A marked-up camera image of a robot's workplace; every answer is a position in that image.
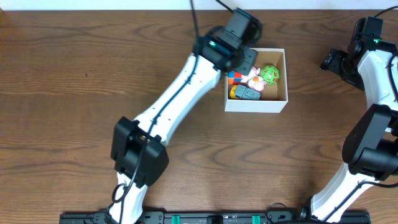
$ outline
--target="wire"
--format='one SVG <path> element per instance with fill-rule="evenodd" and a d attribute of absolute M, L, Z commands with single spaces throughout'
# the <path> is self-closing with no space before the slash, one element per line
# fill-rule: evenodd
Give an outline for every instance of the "wire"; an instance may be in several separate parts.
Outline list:
<path fill-rule="evenodd" d="M 394 53 L 391 56 L 391 58 L 390 58 L 390 60 L 388 61 L 388 64 L 387 64 L 388 77 L 389 77 L 390 82 L 391 82 L 392 91 L 394 92 L 394 96 L 396 97 L 395 101 L 397 101 L 397 99 L 398 99 L 398 91 L 397 91 L 396 84 L 394 82 L 394 78 L 392 77 L 392 71 L 391 70 L 392 70 L 392 61 L 397 55 L 398 55 L 398 52 Z"/>
<path fill-rule="evenodd" d="M 126 187 L 126 184 L 123 185 L 123 195 L 119 198 L 119 199 L 115 199 L 114 198 L 114 194 L 116 194 L 115 192 L 117 191 L 117 189 L 122 186 L 121 184 L 119 184 L 118 186 L 116 186 L 116 188 L 114 189 L 114 194 L 112 196 L 112 201 L 113 203 L 118 203 L 121 202 L 121 208 L 120 208 L 120 217 L 119 217 L 119 224 L 122 224 L 122 217 L 123 217 L 123 210 L 124 210 L 124 199 L 126 198 L 126 195 L 129 193 L 132 184 L 134 183 L 134 180 L 136 178 L 137 175 L 137 171 L 141 165 L 141 160 L 142 160 L 142 152 L 145 150 L 147 143 L 148 143 L 148 139 L 150 136 L 150 133 L 152 131 L 152 129 L 154 128 L 154 126 L 157 123 L 157 118 L 160 117 L 160 115 L 162 114 L 162 112 L 164 111 L 164 109 L 166 109 L 166 107 L 171 103 L 171 101 L 174 100 L 174 98 L 182 91 L 182 89 L 184 89 L 184 87 L 191 82 L 192 76 L 195 74 L 195 71 L 197 69 L 197 65 L 198 65 L 198 59 L 199 59 L 199 50 L 200 50 L 200 44 L 199 44 L 199 27 L 198 27 L 198 21 L 197 21 L 197 16 L 195 14 L 195 8 L 193 7 L 193 0 L 190 0 L 191 3 L 191 12 L 192 12 L 192 17 L 193 17 L 193 26 L 195 28 L 195 34 L 196 34 L 196 41 L 195 41 L 195 45 L 194 45 L 194 50 L 193 50 L 193 54 L 196 57 L 195 58 L 195 63 L 193 64 L 193 69 L 191 74 L 188 76 L 187 80 L 185 81 L 185 83 L 174 93 L 174 95 L 172 95 L 172 97 L 170 97 L 170 99 L 163 105 L 163 107 L 159 110 L 159 112 L 155 115 L 155 117 L 152 119 L 152 122 L 149 126 L 148 132 L 145 136 L 145 142 L 142 145 L 141 151 L 139 153 L 139 157 L 138 157 L 138 161 L 137 161 L 137 165 L 136 165 L 136 169 L 134 170 L 134 173 L 132 175 L 132 178 L 130 180 L 129 185 Z"/>
<path fill-rule="evenodd" d="M 274 223 L 274 222 L 271 220 L 271 218 L 268 217 L 268 211 L 269 211 L 270 209 L 272 209 L 272 208 L 273 208 L 274 206 L 276 206 L 276 205 L 281 205 L 281 206 L 287 208 L 286 205 L 284 205 L 283 203 L 279 203 L 279 202 L 273 203 L 272 205 L 270 205 L 270 206 L 267 208 L 267 210 L 266 210 L 266 218 L 267 218 L 267 220 L 268 220 L 270 223 Z"/>
<path fill-rule="evenodd" d="M 376 187 L 382 187 L 382 188 L 387 188 L 387 189 L 398 187 L 398 183 L 396 183 L 396 184 L 379 184 L 379 183 L 370 182 L 370 181 L 362 181 L 354 188 L 354 190 L 352 190 L 347 195 L 346 198 L 344 198 L 344 200 L 337 207 L 335 207 L 335 209 L 333 209 L 333 211 L 331 213 L 329 213 L 329 215 L 323 221 L 327 222 L 329 220 L 329 218 L 332 215 L 334 215 L 355 194 L 355 192 L 357 192 L 365 184 L 371 184 Z"/>
<path fill-rule="evenodd" d="M 224 4 L 221 0 L 216 0 L 220 5 L 224 6 L 226 9 L 228 9 L 229 12 L 234 12 L 230 7 L 228 7 L 226 4 Z"/>
<path fill-rule="evenodd" d="M 393 10 L 393 9 L 397 9 L 397 8 L 398 8 L 398 6 L 392 6 L 392 7 L 388 8 L 388 9 L 385 9 L 385 10 L 383 10 L 383 11 L 377 13 L 374 17 L 377 18 L 377 17 L 380 16 L 381 14 L 383 14 L 383 13 L 385 13 L 385 12 L 388 12 L 388 11 L 390 11 L 390 10 Z"/>

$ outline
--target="white box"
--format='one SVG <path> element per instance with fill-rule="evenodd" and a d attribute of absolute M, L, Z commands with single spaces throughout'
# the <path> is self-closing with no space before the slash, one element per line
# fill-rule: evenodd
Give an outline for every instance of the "white box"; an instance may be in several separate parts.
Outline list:
<path fill-rule="evenodd" d="M 275 65 L 279 70 L 279 80 L 275 85 L 266 85 L 260 100 L 234 100 L 229 98 L 228 79 L 225 78 L 225 111 L 280 113 L 287 104 L 287 80 L 284 49 L 254 49 L 259 52 L 256 67 Z"/>

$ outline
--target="wooden table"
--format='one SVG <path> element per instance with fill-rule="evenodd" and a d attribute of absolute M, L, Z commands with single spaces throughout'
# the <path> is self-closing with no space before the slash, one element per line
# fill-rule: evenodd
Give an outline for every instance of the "wooden table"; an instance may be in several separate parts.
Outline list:
<path fill-rule="evenodd" d="M 147 207 L 168 211 L 299 207 L 338 170 L 347 134 L 366 111 L 363 91 L 325 73 L 354 23 L 376 11 L 252 11 L 257 47 L 286 51 L 289 102 L 281 114 L 224 112 L 223 82 L 175 132 L 170 164 Z M 203 35 L 227 11 L 199 11 Z M 398 12 L 383 39 L 398 42 Z M 4 12 L 0 17 L 0 223 L 57 223 L 95 211 L 116 186 L 113 127 L 169 86 L 192 50 L 189 11 Z M 255 131 L 261 124 L 261 132 Z M 390 177 L 387 183 L 397 182 Z M 351 208 L 374 223 L 398 219 L 398 190 L 376 187 Z"/>

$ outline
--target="green ball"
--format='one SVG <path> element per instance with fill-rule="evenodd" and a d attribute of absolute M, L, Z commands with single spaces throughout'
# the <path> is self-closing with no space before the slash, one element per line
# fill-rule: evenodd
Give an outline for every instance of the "green ball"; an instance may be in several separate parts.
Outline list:
<path fill-rule="evenodd" d="M 267 65 L 261 69 L 260 76 L 268 83 L 268 85 L 276 84 L 279 79 L 279 70 L 273 65 Z"/>

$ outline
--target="green marking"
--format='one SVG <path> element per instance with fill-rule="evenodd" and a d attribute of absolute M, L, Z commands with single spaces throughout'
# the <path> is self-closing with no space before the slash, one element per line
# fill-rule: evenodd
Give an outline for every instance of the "green marking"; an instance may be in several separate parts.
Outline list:
<path fill-rule="evenodd" d="M 252 224 L 260 224 L 260 222 L 261 222 L 259 215 L 253 215 L 251 217 L 251 220 L 252 220 Z"/>
<path fill-rule="evenodd" d="M 180 224 L 180 216 L 172 215 L 172 224 Z"/>

